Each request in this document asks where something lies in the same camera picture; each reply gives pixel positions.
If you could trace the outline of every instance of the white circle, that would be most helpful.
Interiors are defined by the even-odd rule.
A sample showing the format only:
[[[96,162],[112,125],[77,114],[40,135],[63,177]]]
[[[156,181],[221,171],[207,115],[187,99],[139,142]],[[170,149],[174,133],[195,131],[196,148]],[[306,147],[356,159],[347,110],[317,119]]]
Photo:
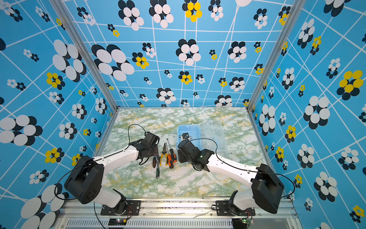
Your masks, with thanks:
[[[154,14],[153,16],[154,22],[159,23],[161,21],[161,17],[158,14]]]
[[[307,23],[307,27],[310,28],[314,24],[314,18],[310,19],[310,21]]]
[[[193,44],[193,45],[191,45],[191,47],[190,47],[190,51],[191,51],[192,53],[197,53],[197,52],[198,52],[198,49],[199,49],[199,47],[198,47],[198,45],[196,45],[196,44]]]
[[[302,157],[302,162],[304,162],[304,163],[306,164],[306,163],[308,163],[308,162],[309,162],[309,160],[307,159],[307,157],[306,157],[306,156],[303,156],[303,157]]]
[[[112,56],[104,49],[99,49],[97,52],[97,58],[104,63],[112,62]]]
[[[114,78],[116,79],[116,80],[118,80],[118,81],[125,81],[126,79],[127,79],[127,77],[126,77],[126,74],[124,74],[122,71],[120,71],[120,70],[115,70],[114,72],[113,72],[113,76],[114,76]]]
[[[157,13],[157,14],[161,14],[163,12],[163,8],[159,4],[156,4],[154,6],[154,10],[155,10],[155,13]]]
[[[129,17],[124,17],[124,18],[123,18],[123,22],[124,22],[124,24],[125,24],[125,25],[127,25],[127,26],[130,26],[130,25],[131,25],[131,23],[132,23],[132,21],[131,21],[131,19],[130,19]]]
[[[318,102],[319,102],[319,100],[318,100],[318,97],[316,97],[316,96],[312,96],[309,100],[310,105],[313,107],[318,105]]]
[[[309,156],[307,157],[307,159],[309,160],[309,162],[310,162],[310,163],[314,163],[314,162],[315,162],[315,158],[314,158],[314,156],[313,156],[313,155],[309,155]]]
[[[351,151],[351,154],[353,156],[358,156],[358,151],[354,149],[354,150]]]
[[[239,50],[240,50],[239,46],[235,46],[235,47],[232,49],[232,51],[233,51],[234,53],[238,53],[238,52],[239,52]]]
[[[264,116],[264,114],[261,114],[260,116],[259,116],[259,122],[260,123],[264,123],[264,120],[266,119],[266,117]]]
[[[305,155],[305,152],[302,149],[299,149],[299,155],[302,157]]]
[[[315,32],[315,26],[312,26],[309,31],[307,32],[309,35],[313,35]]]
[[[60,198],[62,198],[62,199],[65,198],[65,196],[63,194],[58,194],[57,196],[60,197]],[[64,203],[65,203],[64,200],[61,200],[61,199],[59,199],[57,197],[54,198],[52,200],[52,202],[51,202],[51,211],[57,211],[57,210],[59,210]]]
[[[328,180],[328,175],[325,172],[320,172],[320,178],[322,178],[324,181]]]
[[[317,177],[316,179],[315,179],[315,181],[316,181],[316,183],[319,185],[319,186],[322,186],[323,184],[324,184],[324,181],[322,180],[322,178],[320,178],[320,177]]]
[[[310,154],[310,155],[313,155],[314,154],[314,149],[312,147],[309,147],[307,148],[307,152]]]
[[[71,58],[76,59],[79,57],[79,52],[78,52],[78,49],[75,47],[75,45],[69,44],[67,46],[67,51],[68,51],[69,55],[71,56]]]
[[[199,61],[199,60],[201,60],[201,55],[199,53],[195,53],[195,54],[193,54],[192,59],[194,61]]]
[[[49,229],[50,227],[52,227],[55,221],[56,221],[56,213],[53,211],[49,212],[45,216],[43,216],[40,222],[39,229]]]
[[[173,22],[173,20],[174,20],[174,17],[173,17],[173,15],[168,14],[167,16],[165,16],[165,19],[166,19],[166,21],[167,21],[168,23],[172,23],[172,22]]]
[[[160,26],[165,29],[166,27],[168,27],[168,22],[165,19],[163,19],[160,21]]]
[[[194,60],[193,60],[192,58],[188,58],[188,59],[186,60],[186,64],[187,64],[188,66],[192,66],[192,65],[194,64]]]
[[[240,53],[245,53],[247,51],[247,47],[243,46],[239,49]]]
[[[131,9],[131,13],[132,13],[132,15],[134,15],[136,18],[138,17],[138,16],[140,16],[140,11],[138,10],[138,8],[136,8],[136,7],[134,7],[134,8],[132,8]]]
[[[65,59],[60,55],[54,55],[52,58],[53,65],[60,71],[65,70],[66,62]]]
[[[56,52],[61,56],[67,55],[67,48],[66,45],[61,40],[55,40],[53,43],[53,47],[55,48]]]
[[[320,116],[317,114],[317,113],[313,113],[311,116],[310,116],[310,121],[314,124],[318,123],[320,120]]]
[[[276,112],[276,109],[275,109],[275,107],[274,107],[274,106],[270,106],[270,107],[268,108],[268,116],[269,116],[269,117],[273,117],[273,116],[275,115],[275,112]]]
[[[125,7],[125,8],[123,9],[123,14],[124,14],[126,17],[131,17],[132,12],[131,12],[130,8]]]
[[[268,132],[268,129],[269,129],[268,122],[263,123],[262,131],[265,132],[265,133],[267,133]]]
[[[275,121],[275,119],[274,118],[270,118],[268,120],[268,125],[269,125],[269,128],[270,129],[274,129],[276,127],[276,121]]]
[[[142,17],[137,17],[137,18],[136,18],[136,23],[137,23],[139,26],[143,26],[144,21],[143,21]]]
[[[333,187],[333,186],[330,186],[330,187],[328,188],[328,191],[329,191],[329,194],[331,194],[331,195],[332,195],[332,196],[334,196],[334,197],[336,197],[336,196],[338,195],[338,192],[337,192],[336,188],[335,188],[335,187]]]
[[[163,12],[165,14],[170,14],[170,6],[168,4],[163,5]]]
[[[346,161],[347,163],[352,163],[352,159],[351,159],[351,158],[349,158],[349,157],[346,157],[345,161]]]
[[[321,119],[326,120],[330,116],[330,111],[327,108],[323,108],[320,110],[319,116]]]
[[[229,55],[229,58],[230,58],[231,60],[233,60],[235,57],[236,57],[235,53],[231,53],[231,54]]]
[[[189,51],[190,51],[190,47],[189,47],[189,45],[187,45],[187,44],[183,44],[183,45],[182,45],[182,47],[181,47],[180,49],[181,49],[181,51],[182,51],[182,52],[184,52],[184,53],[189,53]]]
[[[25,134],[18,134],[14,138],[14,144],[18,146],[22,146],[26,144],[28,141],[28,137]]]
[[[319,99],[319,106],[321,107],[321,108],[325,108],[325,107],[327,107],[329,105],[329,99],[327,98],[327,97],[321,97],[320,99]]]
[[[35,215],[38,210],[41,208],[41,199],[38,197],[34,197],[28,200],[22,207],[20,211],[20,216],[24,219],[28,219]]]
[[[106,63],[100,63],[99,65],[98,65],[98,68],[99,68],[99,70],[102,72],[102,73],[104,73],[104,74],[106,74],[106,75],[110,75],[110,74],[112,74],[113,73],[113,69],[112,69],[112,67],[111,66],[109,66],[108,64],[106,64]]]
[[[26,125],[23,129],[23,133],[27,136],[32,136],[36,133],[36,127],[33,125]]]
[[[3,130],[11,130],[15,127],[15,125],[15,120],[10,117],[3,118],[0,121],[0,128],[2,128]]]
[[[38,229],[40,222],[41,219],[39,218],[39,216],[34,215],[27,219],[27,221],[24,222],[20,229]]]
[[[329,194],[329,190],[325,186],[321,186],[320,191],[326,196]]]
[[[76,77],[78,76],[75,69],[73,67],[71,67],[70,65],[66,67],[65,73],[66,73],[67,78],[69,78],[71,80],[75,80]]]
[[[181,53],[179,54],[178,58],[180,61],[185,61],[187,59],[187,55],[185,53]]]

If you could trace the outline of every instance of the black cable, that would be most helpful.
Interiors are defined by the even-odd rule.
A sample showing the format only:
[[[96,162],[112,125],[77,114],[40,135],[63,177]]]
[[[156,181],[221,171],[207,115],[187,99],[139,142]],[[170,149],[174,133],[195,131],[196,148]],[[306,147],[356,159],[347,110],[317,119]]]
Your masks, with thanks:
[[[103,227],[104,229],[106,229],[106,228],[103,226],[102,222],[99,220],[98,216],[97,216],[97,212],[95,211],[95,202],[94,202],[94,213],[95,213],[95,216],[97,217],[97,220],[99,221],[100,225],[102,225],[102,227]]]
[[[216,144],[215,154],[216,154],[217,159],[219,159],[222,163],[227,164],[228,166],[231,166],[231,167],[233,167],[233,168],[235,168],[235,169],[239,169],[239,168],[237,168],[237,167],[235,167],[235,166],[232,166],[232,165],[230,165],[230,164],[228,164],[228,163],[224,162],[223,160],[221,160],[221,159],[218,157],[217,152],[216,152],[216,151],[217,151],[218,146],[217,146],[217,143],[216,143],[214,140],[209,139],[209,138],[196,138],[196,139],[193,139],[193,140],[200,140],[200,139],[207,139],[207,140],[211,140],[211,141],[213,141],[213,142]],[[285,177],[285,178],[286,178],[286,179],[288,179],[288,180],[291,182],[291,184],[294,186],[294,190],[293,190],[290,194],[285,195],[285,196],[282,196],[281,198],[288,197],[288,196],[292,195],[292,194],[295,192],[295,189],[296,189],[296,188],[295,188],[295,185],[293,184],[292,180],[290,180],[290,179],[289,179],[288,177],[286,177],[285,175],[282,175],[282,174],[279,174],[279,173],[266,173],[266,172],[259,172],[259,171],[251,171],[251,170],[247,170],[247,169],[239,169],[239,170],[247,171],[247,172],[252,172],[252,173],[262,173],[262,174],[279,175],[279,176],[283,176],[283,177]]]

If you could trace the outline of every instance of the yellow circle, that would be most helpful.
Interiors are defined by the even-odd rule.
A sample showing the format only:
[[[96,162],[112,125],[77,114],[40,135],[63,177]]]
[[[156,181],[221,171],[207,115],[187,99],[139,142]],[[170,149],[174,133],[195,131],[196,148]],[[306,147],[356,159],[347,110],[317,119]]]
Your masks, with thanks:
[[[193,3],[188,3],[188,10],[193,10],[194,8],[194,4]]]
[[[195,3],[194,4],[194,9],[197,11],[199,9],[201,9],[201,4],[200,3]]]
[[[349,80],[351,77],[352,77],[352,72],[351,71],[346,72],[343,76],[343,78],[345,78],[346,80]]]
[[[192,15],[191,16],[191,21],[192,22],[196,22],[197,21],[197,16],[196,15]]]
[[[363,80],[362,79],[356,79],[354,82],[353,82],[353,86],[355,88],[359,88],[363,85]]]
[[[198,10],[198,11],[196,12],[196,16],[197,16],[198,18],[202,17],[202,11],[201,11],[201,10]]]
[[[361,70],[357,70],[353,73],[353,78],[354,79],[359,79],[359,78],[361,78],[361,76],[362,76],[362,71]]]
[[[187,18],[190,18],[192,16],[192,12],[191,11],[189,11],[189,10],[187,10],[186,11],[186,17]]]
[[[351,92],[353,89],[354,87],[352,84],[348,84],[347,86],[344,87],[344,90],[348,93]]]
[[[348,81],[347,81],[347,80],[341,80],[341,81],[339,82],[339,86],[340,86],[341,88],[344,88],[345,86],[347,86],[347,84],[348,84]]]

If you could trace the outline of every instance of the marble tabletop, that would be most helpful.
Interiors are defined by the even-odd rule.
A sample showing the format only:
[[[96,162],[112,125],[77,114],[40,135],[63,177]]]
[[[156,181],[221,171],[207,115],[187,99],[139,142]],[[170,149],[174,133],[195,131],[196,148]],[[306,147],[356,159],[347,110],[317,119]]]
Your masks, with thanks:
[[[127,128],[133,123],[160,137],[158,148],[161,152],[166,138],[172,147],[176,146],[179,125],[198,124],[206,120],[219,120],[222,123],[228,147],[228,152],[221,153],[223,157],[247,165],[265,163],[246,109],[233,107],[122,108],[103,155],[127,146]],[[142,128],[131,126],[130,138],[131,141],[143,138]],[[177,162],[173,169],[162,163],[160,178],[157,179],[152,161],[150,158],[141,166],[137,160],[124,164],[108,173],[102,185],[118,190],[127,198],[230,196],[235,190],[247,189],[245,185],[224,175],[196,171],[188,162]]]

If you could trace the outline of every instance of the screwdriver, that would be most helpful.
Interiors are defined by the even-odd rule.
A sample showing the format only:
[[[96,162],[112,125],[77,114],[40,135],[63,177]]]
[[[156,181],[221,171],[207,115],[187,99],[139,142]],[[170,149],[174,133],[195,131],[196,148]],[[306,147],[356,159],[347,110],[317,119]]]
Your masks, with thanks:
[[[170,146],[169,140],[167,139],[168,145],[169,145],[169,151],[170,151],[170,156],[173,162],[177,162],[177,157],[172,149],[172,147]]]

